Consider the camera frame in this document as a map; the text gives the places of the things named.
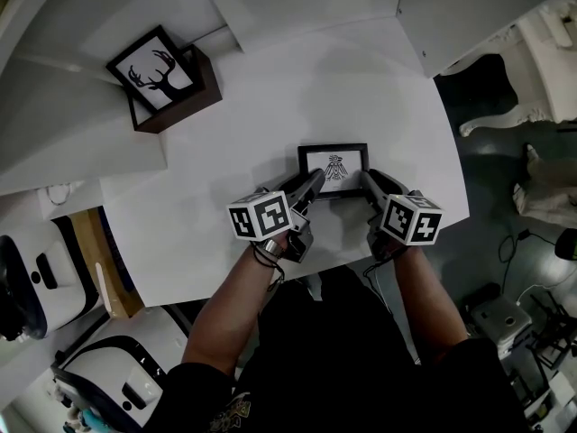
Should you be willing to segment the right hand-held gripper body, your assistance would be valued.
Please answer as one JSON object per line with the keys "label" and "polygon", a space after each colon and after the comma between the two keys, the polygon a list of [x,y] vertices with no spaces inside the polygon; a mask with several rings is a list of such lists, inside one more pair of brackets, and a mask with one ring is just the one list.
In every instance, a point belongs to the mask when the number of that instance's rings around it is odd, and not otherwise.
{"label": "right hand-held gripper body", "polygon": [[435,243],[444,211],[432,200],[419,195],[389,195],[384,208],[369,221],[367,242],[375,259],[392,255],[391,239],[402,246]]}

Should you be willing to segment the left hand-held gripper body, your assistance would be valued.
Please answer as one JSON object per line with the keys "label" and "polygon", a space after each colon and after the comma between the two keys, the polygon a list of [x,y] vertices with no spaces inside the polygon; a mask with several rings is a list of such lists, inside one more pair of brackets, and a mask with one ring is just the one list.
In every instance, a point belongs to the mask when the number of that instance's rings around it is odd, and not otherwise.
{"label": "left hand-held gripper body", "polygon": [[226,206],[237,239],[262,243],[287,234],[284,257],[302,263],[313,243],[309,220],[289,206],[284,191],[252,193]]}

